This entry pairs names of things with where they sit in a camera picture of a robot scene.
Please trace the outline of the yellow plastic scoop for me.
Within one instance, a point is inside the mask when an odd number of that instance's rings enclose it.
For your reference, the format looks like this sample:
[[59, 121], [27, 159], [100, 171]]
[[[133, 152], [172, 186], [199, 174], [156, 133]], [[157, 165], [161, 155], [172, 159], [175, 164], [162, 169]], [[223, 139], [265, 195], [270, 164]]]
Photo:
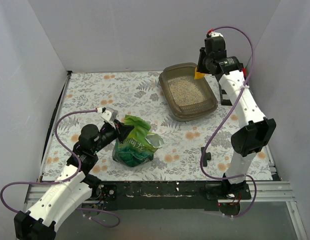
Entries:
[[198, 68], [196, 67], [195, 71], [194, 71], [194, 80], [199, 80], [199, 79], [202, 79], [204, 77], [205, 77], [205, 74], [199, 72]]

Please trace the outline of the green cat litter bag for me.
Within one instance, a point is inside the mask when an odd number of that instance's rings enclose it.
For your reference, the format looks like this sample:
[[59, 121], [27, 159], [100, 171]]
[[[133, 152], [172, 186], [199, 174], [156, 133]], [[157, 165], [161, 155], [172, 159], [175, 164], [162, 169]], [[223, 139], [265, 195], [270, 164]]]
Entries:
[[151, 125], [132, 115], [124, 117], [125, 126], [134, 126], [128, 137], [115, 142], [112, 159], [127, 167], [137, 167], [154, 159], [154, 153], [164, 145], [163, 138], [151, 132]]

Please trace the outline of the black bag clip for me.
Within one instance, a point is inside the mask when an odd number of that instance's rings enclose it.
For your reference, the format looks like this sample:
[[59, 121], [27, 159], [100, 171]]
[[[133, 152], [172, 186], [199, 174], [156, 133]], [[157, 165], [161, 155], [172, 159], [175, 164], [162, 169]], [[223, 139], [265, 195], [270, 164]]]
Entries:
[[200, 150], [203, 154], [203, 166], [207, 167], [208, 163], [212, 160], [212, 155], [210, 152], [204, 152], [204, 147], [201, 147]]

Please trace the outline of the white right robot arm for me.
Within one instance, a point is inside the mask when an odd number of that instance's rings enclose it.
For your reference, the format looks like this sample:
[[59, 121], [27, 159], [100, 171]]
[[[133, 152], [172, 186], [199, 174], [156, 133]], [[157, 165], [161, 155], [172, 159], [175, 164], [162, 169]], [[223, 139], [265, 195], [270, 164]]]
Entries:
[[231, 138], [233, 155], [222, 178], [208, 183], [204, 192], [209, 200], [251, 197], [246, 183], [249, 167], [276, 128], [273, 118], [267, 118], [257, 106], [245, 82], [244, 66], [235, 57], [228, 57], [222, 34], [209, 32], [200, 49], [197, 71], [214, 76], [227, 94], [235, 112], [239, 130]]

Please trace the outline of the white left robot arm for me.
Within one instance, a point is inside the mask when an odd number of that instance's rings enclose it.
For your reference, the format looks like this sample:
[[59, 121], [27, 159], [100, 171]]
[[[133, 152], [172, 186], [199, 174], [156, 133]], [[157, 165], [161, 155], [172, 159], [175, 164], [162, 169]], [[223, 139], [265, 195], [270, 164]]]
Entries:
[[123, 142], [134, 129], [118, 120], [105, 122], [101, 128], [87, 124], [81, 129], [70, 157], [55, 184], [26, 212], [14, 217], [19, 240], [53, 240], [62, 223], [83, 201], [101, 196], [100, 180], [90, 171], [98, 161], [97, 153], [114, 140]]

